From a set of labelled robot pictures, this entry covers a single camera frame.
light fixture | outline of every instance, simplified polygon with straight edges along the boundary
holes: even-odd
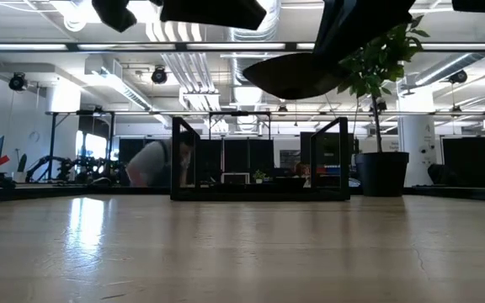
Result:
[[[149,112],[135,112],[135,111],[120,111],[120,112],[115,112],[117,115],[148,115]]]
[[[82,51],[174,51],[172,43],[78,44]]]
[[[129,88],[129,86],[126,85],[123,80],[110,73],[106,68],[102,67],[102,74],[99,74],[96,71],[92,71],[92,74],[103,78],[107,86],[112,87],[140,108],[144,110],[151,110],[151,106],[142,96],[136,93],[132,88]]]
[[[485,43],[422,43],[422,48],[425,51],[485,51]]]
[[[297,50],[305,50],[305,51],[313,50],[314,46],[315,46],[315,43],[297,43],[296,44]]]
[[[220,54],[222,59],[270,59],[279,56],[278,54]]]
[[[283,50],[285,43],[188,43],[186,48],[193,51],[205,50]]]
[[[0,51],[68,51],[64,44],[0,44]]]

security camera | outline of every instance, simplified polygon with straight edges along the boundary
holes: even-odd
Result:
[[[168,75],[166,74],[166,67],[156,66],[155,71],[152,73],[151,80],[156,84],[164,84],[168,80]]]
[[[8,82],[8,86],[15,92],[23,92],[27,89],[27,80],[23,72],[15,72],[14,76]]]

ceiling light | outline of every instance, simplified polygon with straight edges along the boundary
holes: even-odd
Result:
[[[311,50],[313,50],[314,46],[315,46],[315,43],[297,43],[296,44],[297,50],[311,51]]]
[[[146,115],[149,114],[149,112],[130,112],[130,111],[122,111],[122,112],[115,112],[117,115]]]
[[[485,51],[485,43],[423,43],[422,47],[425,51]]]
[[[189,43],[189,50],[283,50],[285,43]]]
[[[78,44],[82,51],[174,51],[172,43]]]
[[[68,51],[64,44],[0,44],[0,51]]]
[[[220,54],[222,59],[270,59],[279,54]]]

black overhead equipment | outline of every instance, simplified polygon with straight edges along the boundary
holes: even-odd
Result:
[[[485,13],[485,0],[452,0],[457,12]]]
[[[349,76],[349,71],[338,63],[374,38],[409,22],[412,17],[408,11],[414,0],[324,2],[321,26],[311,54],[261,61],[247,68],[243,75],[278,98],[299,99],[325,94]],[[376,20],[376,16],[386,17]]]
[[[93,0],[94,10],[102,23],[122,33],[136,24],[134,14],[126,8],[129,0]]]
[[[258,29],[267,12],[255,0],[151,0],[163,3],[160,21]]]

black frame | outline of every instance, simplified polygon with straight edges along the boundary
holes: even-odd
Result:
[[[349,132],[347,118],[339,117],[317,131],[310,138],[310,179],[312,189],[317,188],[317,138],[335,125],[340,125],[340,197],[350,199],[349,192]]]
[[[48,112],[47,114],[51,114],[51,134],[50,134],[50,160],[48,160],[48,179],[47,182],[51,182],[51,170],[53,166],[53,157],[54,157],[54,145],[56,143],[56,128],[65,120],[70,114],[75,114],[77,116],[88,116],[88,115],[95,115],[95,114],[109,114],[111,115],[110,126],[109,126],[109,138],[106,142],[108,144],[108,154],[106,155],[106,164],[108,167],[111,164],[111,151],[112,146],[114,144],[114,132],[115,132],[115,112],[113,111],[93,111],[93,110],[79,110],[74,113],[58,113],[58,112]],[[57,116],[59,114],[64,114],[65,116],[57,122]]]
[[[201,140],[200,134],[198,134],[192,126],[190,126],[183,118],[173,117],[172,118],[172,182],[171,182],[171,194],[172,200],[179,198],[181,191],[181,165],[180,165],[180,135],[181,126],[183,126],[187,131],[194,134],[194,159],[197,159],[199,141]],[[195,190],[200,189],[201,183],[201,169],[199,161],[194,161],[194,183]]]

